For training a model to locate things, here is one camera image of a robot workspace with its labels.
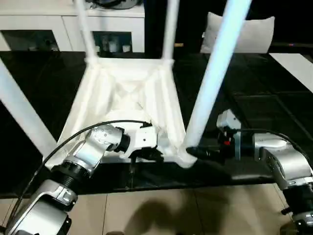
table surface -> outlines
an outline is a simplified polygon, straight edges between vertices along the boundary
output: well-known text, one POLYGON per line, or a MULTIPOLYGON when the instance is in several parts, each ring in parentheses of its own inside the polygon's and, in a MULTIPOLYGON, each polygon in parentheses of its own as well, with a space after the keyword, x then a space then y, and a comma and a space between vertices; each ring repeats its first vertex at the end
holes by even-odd
MULTIPOLYGON (((115 56, 144 57, 140 53, 115 56)), ((84 53, 0 52, 0 57, 54 138, 58 139, 85 70, 84 53)), ((197 97, 207 58, 208 55, 203 54, 180 56, 173 66, 185 126, 197 97)), ((231 108, 246 127, 282 132, 298 142, 312 157, 313 111, 307 108, 307 101, 312 98, 313 94, 270 55, 235 54, 201 143, 216 147, 213 137, 217 116, 231 108)), ((5 133, 2 146, 10 150, 10 156, 2 158, 2 168, 10 170, 8 180, 0 188, 0 197, 14 197, 30 173, 38 167, 41 155, 3 105, 0 112, 5 133), (12 143, 16 136, 19 136, 17 144, 12 143)), ((49 172, 43 171, 34 187, 48 176, 49 172)), ((129 164, 102 164, 88 186, 79 193, 272 182, 268 170, 251 158, 241 162, 229 160, 224 171, 204 163, 197 163, 188 170, 174 163, 138 164, 136 174, 131 178, 129 164)))

white pillow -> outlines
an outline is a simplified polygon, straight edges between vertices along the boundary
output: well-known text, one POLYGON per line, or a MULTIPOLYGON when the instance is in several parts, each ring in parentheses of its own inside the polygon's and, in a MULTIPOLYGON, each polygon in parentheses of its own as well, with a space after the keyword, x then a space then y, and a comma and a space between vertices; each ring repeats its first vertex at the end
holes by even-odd
MULTIPOLYGON (((207 27, 201 53, 211 53, 222 17, 211 12, 207 15, 207 27)), ((274 34, 275 17, 265 20, 245 21, 235 47, 237 53, 267 53, 274 34)))

tiled floor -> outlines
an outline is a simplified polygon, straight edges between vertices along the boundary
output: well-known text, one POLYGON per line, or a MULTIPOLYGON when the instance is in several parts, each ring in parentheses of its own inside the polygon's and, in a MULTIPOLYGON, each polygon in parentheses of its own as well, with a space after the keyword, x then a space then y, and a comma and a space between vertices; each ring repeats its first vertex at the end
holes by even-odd
MULTIPOLYGON (((275 185, 80 196, 70 235, 277 235, 290 222, 275 185)), ((2 224, 13 199, 0 200, 2 224)))

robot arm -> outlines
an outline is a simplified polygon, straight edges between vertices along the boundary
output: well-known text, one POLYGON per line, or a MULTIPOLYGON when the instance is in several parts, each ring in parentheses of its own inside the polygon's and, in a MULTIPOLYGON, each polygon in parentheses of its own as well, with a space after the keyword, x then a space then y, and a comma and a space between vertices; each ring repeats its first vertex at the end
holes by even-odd
POLYGON ((67 234, 77 191, 92 176, 106 151, 130 156, 141 148, 157 145, 152 126, 124 134, 122 128, 102 125, 91 129, 85 139, 75 144, 61 165, 53 167, 51 179, 42 183, 18 214, 9 221, 6 235, 67 234))
POLYGON ((266 164, 289 205, 282 213, 292 212, 297 229, 312 234, 313 171, 304 153, 278 135, 236 131, 241 124, 230 110, 219 115, 217 127, 221 130, 221 155, 232 152, 238 160, 249 155, 266 164))

white cabinet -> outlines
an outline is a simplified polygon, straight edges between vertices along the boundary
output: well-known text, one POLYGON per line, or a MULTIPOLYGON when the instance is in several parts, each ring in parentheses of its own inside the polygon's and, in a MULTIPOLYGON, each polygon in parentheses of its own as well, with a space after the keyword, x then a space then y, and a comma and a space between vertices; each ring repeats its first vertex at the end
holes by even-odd
POLYGON ((60 51, 72 51, 61 16, 0 16, 0 50, 24 50, 53 43, 60 51))
MULTIPOLYGON (((79 28, 77 17, 63 16, 63 21, 73 51, 84 51, 84 40, 79 28)), ((144 52, 144 17, 89 16, 88 24, 92 32, 104 32, 103 35, 105 35, 105 37, 107 37, 107 35, 114 35, 116 38, 124 37, 123 40, 117 42, 120 49, 123 46, 121 41, 127 41, 129 34, 132 52, 144 52)), ((99 36, 101 37, 101 35, 99 35, 99 33, 93 33, 93 35, 97 44, 97 41, 99 41, 99 36)))

